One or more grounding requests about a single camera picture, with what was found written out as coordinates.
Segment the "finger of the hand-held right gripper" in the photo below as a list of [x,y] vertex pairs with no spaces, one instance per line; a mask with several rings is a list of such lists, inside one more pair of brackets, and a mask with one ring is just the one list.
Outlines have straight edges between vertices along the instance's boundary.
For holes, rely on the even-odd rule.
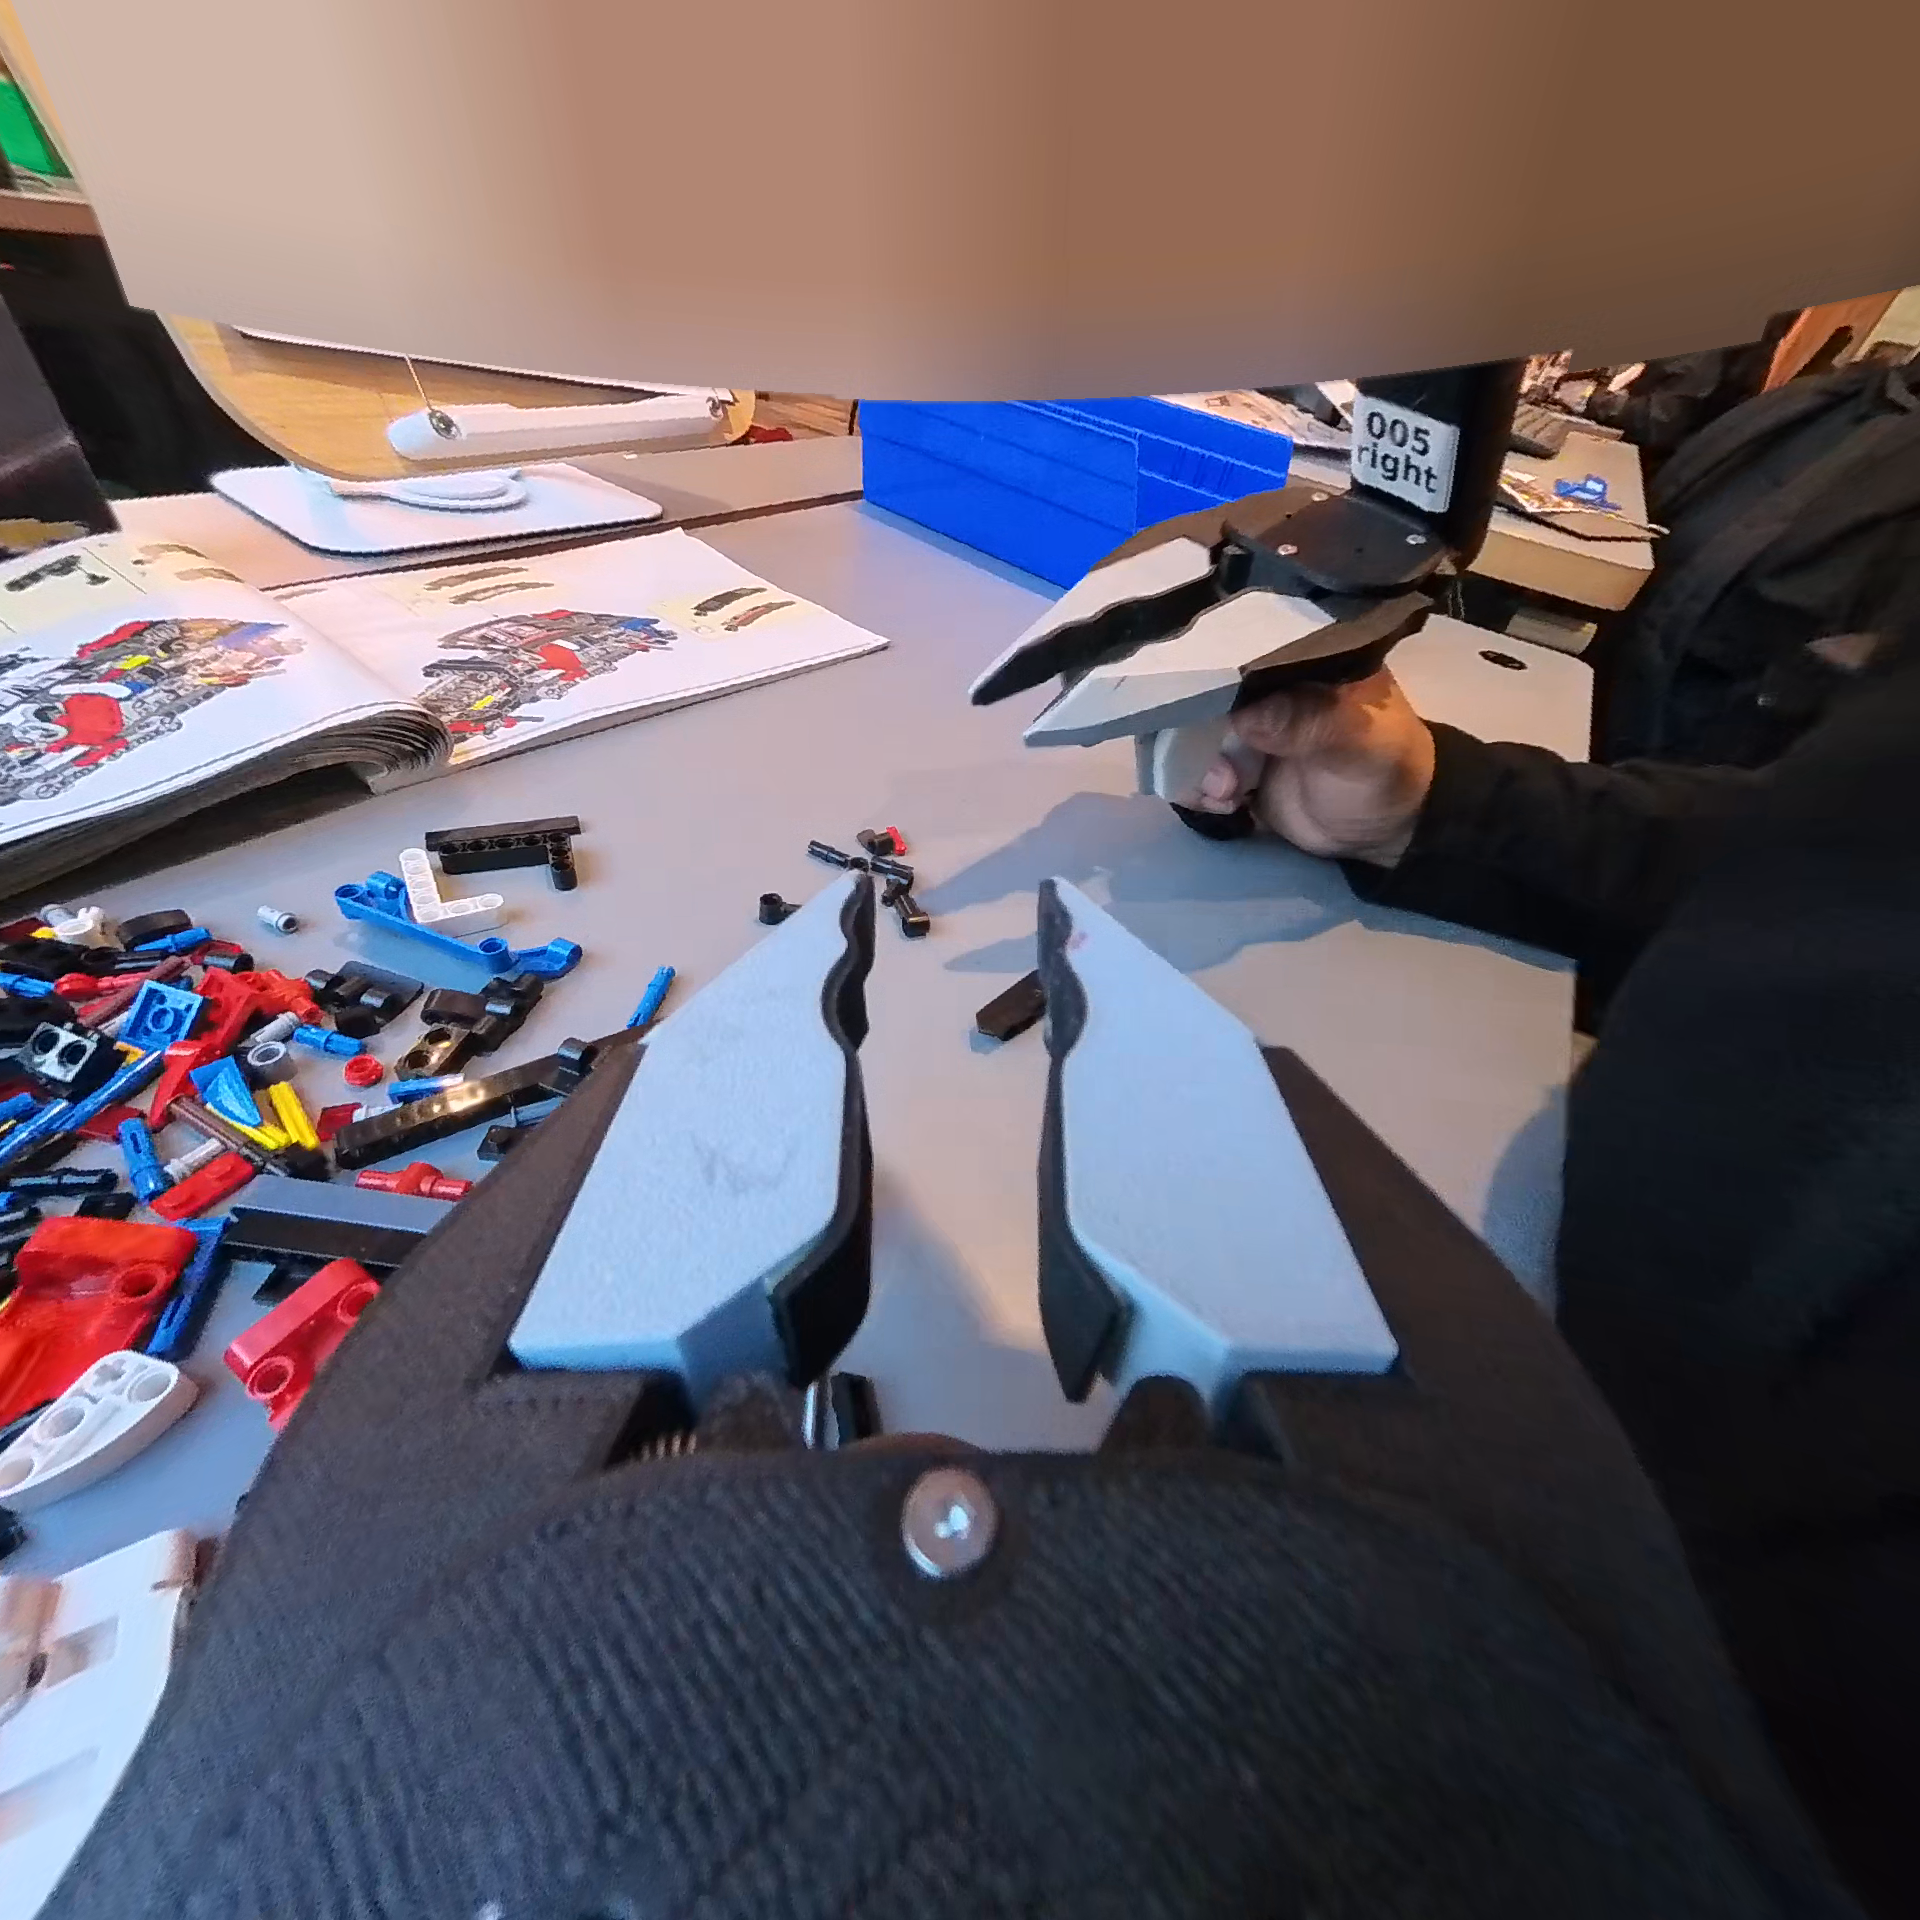
[[[1087,748],[1114,736],[1149,732],[1149,716],[1165,706],[1218,692],[1238,682],[1248,639],[1233,639],[1241,594],[1199,610],[1173,606],[1176,589],[1095,597],[1071,589],[1061,606],[1024,631],[1024,664],[1040,682],[1058,682],[1046,706],[1024,727],[1031,750]],[[1103,638],[1087,651],[1063,650],[1058,638],[1090,621],[1127,627],[1132,638]]]
[[1233,669],[1192,624],[1230,597],[1222,540],[1174,538],[1080,583],[1014,639],[968,688],[973,706],[1058,682],[1056,706],[1178,706],[1218,702]]

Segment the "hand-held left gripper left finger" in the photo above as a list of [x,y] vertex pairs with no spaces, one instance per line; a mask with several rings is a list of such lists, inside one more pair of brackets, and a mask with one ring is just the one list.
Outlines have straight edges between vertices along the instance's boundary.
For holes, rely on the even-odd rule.
[[520,1366],[832,1366],[871,1296],[872,922],[845,872],[656,1026],[519,1310]]

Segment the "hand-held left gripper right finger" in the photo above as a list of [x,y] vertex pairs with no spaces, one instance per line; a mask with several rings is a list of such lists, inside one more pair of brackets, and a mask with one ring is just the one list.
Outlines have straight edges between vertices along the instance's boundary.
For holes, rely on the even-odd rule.
[[1252,1030],[1068,879],[1038,893],[1040,1324],[1071,1404],[1400,1356]]

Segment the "colourful sticker sheet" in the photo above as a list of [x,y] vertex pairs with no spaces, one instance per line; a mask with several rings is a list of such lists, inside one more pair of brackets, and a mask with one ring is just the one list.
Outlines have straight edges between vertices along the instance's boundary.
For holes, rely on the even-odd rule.
[[1506,467],[1500,476],[1496,501],[1524,522],[1586,543],[1660,541],[1669,534],[1662,524],[1624,511],[1597,474],[1543,478]]

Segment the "pile of toy bricks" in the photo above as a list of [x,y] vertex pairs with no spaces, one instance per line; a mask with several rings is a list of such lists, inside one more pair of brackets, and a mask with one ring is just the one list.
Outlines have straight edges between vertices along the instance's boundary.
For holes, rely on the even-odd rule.
[[5,1916],[33,1916],[119,1784],[188,1607],[274,1437],[376,1284],[626,1032],[509,1063],[581,957],[503,944],[476,992],[255,965],[132,918],[5,1076]]

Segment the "person's right forearm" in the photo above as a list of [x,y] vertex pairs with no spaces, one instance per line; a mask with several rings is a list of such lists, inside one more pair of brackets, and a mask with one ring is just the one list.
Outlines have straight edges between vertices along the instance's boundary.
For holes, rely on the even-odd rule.
[[1810,1023],[1916,1002],[1916,709],[1838,710],[1758,771],[1570,764],[1437,727],[1353,892],[1558,954],[1632,1002]]

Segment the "person's right hand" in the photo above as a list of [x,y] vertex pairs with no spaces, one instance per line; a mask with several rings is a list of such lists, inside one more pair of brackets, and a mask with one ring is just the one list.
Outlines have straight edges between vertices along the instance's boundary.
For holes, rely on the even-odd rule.
[[1433,786],[1436,743],[1396,676],[1310,683],[1232,716],[1191,807],[1254,826],[1313,856],[1391,869]]

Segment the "blue plastic bin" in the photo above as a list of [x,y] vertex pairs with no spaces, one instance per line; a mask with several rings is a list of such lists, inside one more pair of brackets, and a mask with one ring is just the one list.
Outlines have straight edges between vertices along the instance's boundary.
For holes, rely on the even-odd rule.
[[1292,436],[1162,397],[862,400],[854,422],[872,507],[1058,588],[1292,467]]

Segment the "black jacket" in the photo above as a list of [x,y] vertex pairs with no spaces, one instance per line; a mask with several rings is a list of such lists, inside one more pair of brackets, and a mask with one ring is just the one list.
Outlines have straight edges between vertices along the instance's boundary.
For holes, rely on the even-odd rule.
[[1916,364],[1736,405],[1648,494],[1654,566],[1596,644],[1596,760],[1756,767],[1916,618]]

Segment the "person's black sweater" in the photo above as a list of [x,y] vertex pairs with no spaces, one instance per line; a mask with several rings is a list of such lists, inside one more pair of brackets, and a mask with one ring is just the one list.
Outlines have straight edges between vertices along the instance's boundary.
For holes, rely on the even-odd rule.
[[1575,1080],[1558,1324],[1794,1792],[1916,1916],[1916,650],[1744,794]]

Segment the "open instruction booklet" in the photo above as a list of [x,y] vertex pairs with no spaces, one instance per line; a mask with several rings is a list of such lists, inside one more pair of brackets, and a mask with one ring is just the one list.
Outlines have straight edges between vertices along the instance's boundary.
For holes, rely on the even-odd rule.
[[685,532],[272,589],[96,534],[5,564],[1,600],[22,903],[287,782],[376,794],[887,647]]

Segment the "wooden document stand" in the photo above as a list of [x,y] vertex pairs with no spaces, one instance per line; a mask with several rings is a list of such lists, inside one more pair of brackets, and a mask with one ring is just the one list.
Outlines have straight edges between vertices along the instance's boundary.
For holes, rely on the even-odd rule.
[[212,494],[303,554],[351,564],[465,560],[647,532],[624,484],[650,456],[740,442],[749,391],[626,388],[415,364],[208,319],[160,319],[188,371],[276,463]]

